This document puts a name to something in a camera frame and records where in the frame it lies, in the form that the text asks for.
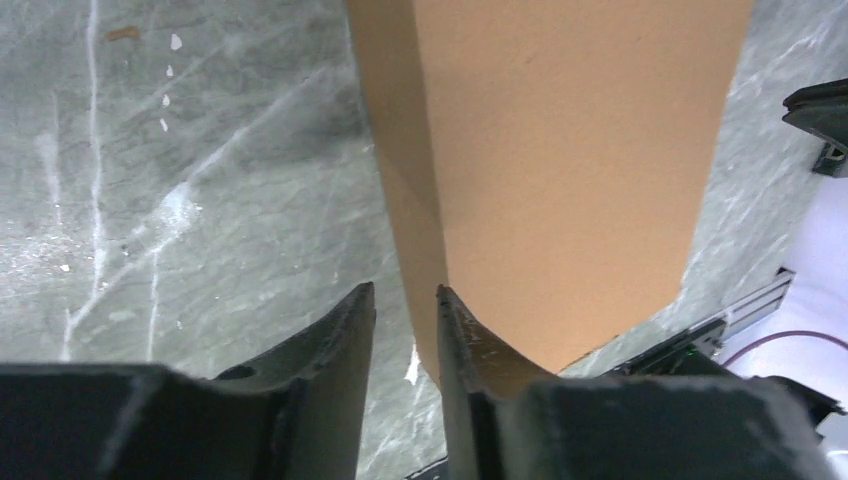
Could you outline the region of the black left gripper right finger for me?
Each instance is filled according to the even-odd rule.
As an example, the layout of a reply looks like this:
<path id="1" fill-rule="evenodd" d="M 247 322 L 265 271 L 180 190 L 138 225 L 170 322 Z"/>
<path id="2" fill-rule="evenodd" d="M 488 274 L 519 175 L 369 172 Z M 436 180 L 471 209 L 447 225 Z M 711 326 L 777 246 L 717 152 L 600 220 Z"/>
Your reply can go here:
<path id="1" fill-rule="evenodd" d="M 742 378 L 693 347 L 647 369 L 561 378 L 440 287 L 452 479 L 831 479 L 817 425 L 837 405 L 783 377 Z"/>

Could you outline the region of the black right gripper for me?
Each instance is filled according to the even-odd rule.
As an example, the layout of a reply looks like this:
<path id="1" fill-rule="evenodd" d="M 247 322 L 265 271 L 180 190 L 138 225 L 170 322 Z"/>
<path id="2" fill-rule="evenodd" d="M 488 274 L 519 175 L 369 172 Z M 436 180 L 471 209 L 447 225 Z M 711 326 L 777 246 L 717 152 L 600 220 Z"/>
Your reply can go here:
<path id="1" fill-rule="evenodd" d="M 784 101 L 782 120 L 825 142 L 812 171 L 847 177 L 847 79 L 801 88 Z"/>

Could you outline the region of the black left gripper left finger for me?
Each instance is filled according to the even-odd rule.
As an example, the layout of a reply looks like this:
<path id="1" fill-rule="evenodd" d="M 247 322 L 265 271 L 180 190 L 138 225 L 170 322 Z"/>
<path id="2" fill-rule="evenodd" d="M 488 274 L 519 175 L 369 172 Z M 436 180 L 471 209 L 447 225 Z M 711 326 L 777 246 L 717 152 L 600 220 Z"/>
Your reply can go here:
<path id="1" fill-rule="evenodd" d="M 160 364 L 5 364 L 5 479 L 352 479 L 374 286 L 212 379 Z"/>

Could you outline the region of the brown cardboard box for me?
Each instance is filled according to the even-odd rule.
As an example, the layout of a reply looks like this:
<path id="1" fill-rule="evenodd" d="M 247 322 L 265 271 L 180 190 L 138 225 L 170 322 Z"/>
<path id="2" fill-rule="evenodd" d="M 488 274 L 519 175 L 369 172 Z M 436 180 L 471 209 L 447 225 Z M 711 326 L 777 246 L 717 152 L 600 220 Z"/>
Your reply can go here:
<path id="1" fill-rule="evenodd" d="M 436 288 L 559 372 L 682 288 L 749 1 L 350 1 L 421 363 Z"/>

